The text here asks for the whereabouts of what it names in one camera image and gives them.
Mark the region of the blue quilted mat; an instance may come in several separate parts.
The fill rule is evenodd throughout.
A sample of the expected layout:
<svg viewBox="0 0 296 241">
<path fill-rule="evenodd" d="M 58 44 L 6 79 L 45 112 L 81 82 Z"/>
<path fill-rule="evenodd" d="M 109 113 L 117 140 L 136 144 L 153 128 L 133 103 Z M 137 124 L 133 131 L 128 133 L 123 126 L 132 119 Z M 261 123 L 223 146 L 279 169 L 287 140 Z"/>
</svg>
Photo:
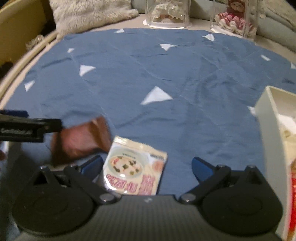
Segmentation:
<svg viewBox="0 0 296 241">
<path fill-rule="evenodd" d="M 103 115 L 113 135 L 168 153 L 160 194 L 197 183 L 191 161 L 264 170 L 250 108 L 267 85 L 295 92 L 295 62 L 253 42 L 206 31 L 123 29 L 67 35 L 45 53 L 7 109 L 60 118 Z"/>
</svg>

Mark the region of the white cardboard tray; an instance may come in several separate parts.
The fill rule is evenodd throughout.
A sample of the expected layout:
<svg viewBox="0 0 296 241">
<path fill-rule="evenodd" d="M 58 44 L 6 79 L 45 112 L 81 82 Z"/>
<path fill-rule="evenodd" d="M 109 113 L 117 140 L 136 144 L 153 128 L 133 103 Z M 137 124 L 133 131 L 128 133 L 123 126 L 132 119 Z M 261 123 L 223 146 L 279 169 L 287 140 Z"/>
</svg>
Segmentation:
<svg viewBox="0 0 296 241">
<path fill-rule="evenodd" d="M 254 111 L 264 147 L 266 179 L 283 205 L 283 216 L 276 233 L 287 240 L 292 212 L 292 178 L 290 162 L 285 149 L 284 129 L 280 115 L 295 115 L 295 94 L 266 86 Z"/>
</svg>

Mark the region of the red snack packet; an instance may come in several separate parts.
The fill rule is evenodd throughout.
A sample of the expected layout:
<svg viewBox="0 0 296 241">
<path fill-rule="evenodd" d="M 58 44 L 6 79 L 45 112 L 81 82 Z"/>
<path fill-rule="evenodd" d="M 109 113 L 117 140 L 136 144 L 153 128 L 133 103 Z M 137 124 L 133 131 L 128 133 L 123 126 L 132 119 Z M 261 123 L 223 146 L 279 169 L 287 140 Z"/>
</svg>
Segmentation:
<svg viewBox="0 0 296 241">
<path fill-rule="evenodd" d="M 290 214 L 290 226 L 288 230 L 287 240 L 295 240 L 295 169 L 291 171 L 292 179 L 292 204 Z"/>
</svg>

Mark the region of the left wooden shelf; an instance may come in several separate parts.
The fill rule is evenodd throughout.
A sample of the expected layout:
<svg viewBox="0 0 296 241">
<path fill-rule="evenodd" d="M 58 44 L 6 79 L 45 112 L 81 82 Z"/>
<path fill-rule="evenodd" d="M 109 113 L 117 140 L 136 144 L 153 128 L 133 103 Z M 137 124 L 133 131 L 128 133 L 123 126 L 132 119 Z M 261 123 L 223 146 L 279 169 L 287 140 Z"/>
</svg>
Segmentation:
<svg viewBox="0 0 296 241">
<path fill-rule="evenodd" d="M 49 1 L 8 1 L 1 8 L 1 67 L 10 66 L 1 78 L 1 99 L 32 59 L 56 39 L 53 23 Z M 43 29 L 44 39 L 28 51 L 25 44 Z"/>
</svg>

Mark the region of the cream crinkled snack bag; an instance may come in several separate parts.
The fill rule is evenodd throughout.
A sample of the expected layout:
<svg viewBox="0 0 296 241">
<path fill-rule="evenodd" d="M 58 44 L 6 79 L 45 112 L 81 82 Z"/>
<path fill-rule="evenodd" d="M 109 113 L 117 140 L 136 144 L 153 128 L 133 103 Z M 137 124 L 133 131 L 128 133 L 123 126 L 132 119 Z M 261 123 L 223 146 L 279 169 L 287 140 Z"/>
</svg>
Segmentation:
<svg viewBox="0 0 296 241">
<path fill-rule="evenodd" d="M 277 117 L 285 141 L 295 143 L 295 115 L 278 114 Z"/>
</svg>

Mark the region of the white soup sachet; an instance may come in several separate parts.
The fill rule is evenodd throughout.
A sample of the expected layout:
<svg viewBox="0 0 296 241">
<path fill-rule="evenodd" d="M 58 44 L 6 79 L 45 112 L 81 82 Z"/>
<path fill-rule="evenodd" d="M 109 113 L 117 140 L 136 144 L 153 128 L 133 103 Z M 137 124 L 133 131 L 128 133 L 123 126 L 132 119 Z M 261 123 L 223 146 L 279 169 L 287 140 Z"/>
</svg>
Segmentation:
<svg viewBox="0 0 296 241">
<path fill-rule="evenodd" d="M 100 182 L 119 195 L 156 195 L 167 158 L 166 152 L 115 136 Z"/>
</svg>

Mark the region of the white doll display case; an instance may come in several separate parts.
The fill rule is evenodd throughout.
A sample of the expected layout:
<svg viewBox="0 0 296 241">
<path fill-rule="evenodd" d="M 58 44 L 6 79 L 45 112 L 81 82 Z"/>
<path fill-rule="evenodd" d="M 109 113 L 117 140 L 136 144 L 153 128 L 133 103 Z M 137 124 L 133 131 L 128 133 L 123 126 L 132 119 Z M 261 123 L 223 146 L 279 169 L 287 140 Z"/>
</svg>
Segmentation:
<svg viewBox="0 0 296 241">
<path fill-rule="evenodd" d="M 145 23 L 158 29 L 185 29 L 190 22 L 191 1 L 155 0 L 145 1 Z"/>
</svg>

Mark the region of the brown sachet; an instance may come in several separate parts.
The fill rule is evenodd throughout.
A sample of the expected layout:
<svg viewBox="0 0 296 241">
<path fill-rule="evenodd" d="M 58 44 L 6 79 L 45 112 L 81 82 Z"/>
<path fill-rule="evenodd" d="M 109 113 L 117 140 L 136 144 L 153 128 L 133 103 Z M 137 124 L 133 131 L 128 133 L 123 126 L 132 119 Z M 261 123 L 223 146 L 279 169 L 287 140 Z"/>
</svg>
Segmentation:
<svg viewBox="0 0 296 241">
<path fill-rule="evenodd" d="M 70 164 L 99 151 L 107 153 L 110 148 L 111 133 L 107 120 L 100 116 L 53 134 L 51 163 L 53 166 Z"/>
</svg>

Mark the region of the fluffy white pillow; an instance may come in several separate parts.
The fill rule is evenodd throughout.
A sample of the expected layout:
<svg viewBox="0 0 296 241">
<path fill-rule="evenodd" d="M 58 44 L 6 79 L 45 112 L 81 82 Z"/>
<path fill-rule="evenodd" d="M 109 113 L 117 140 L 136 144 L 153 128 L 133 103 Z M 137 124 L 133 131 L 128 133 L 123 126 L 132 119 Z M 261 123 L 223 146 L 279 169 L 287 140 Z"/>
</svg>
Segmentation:
<svg viewBox="0 0 296 241">
<path fill-rule="evenodd" d="M 49 1 L 56 24 L 57 39 L 68 34 L 130 20 L 139 15 L 131 1 Z"/>
</svg>

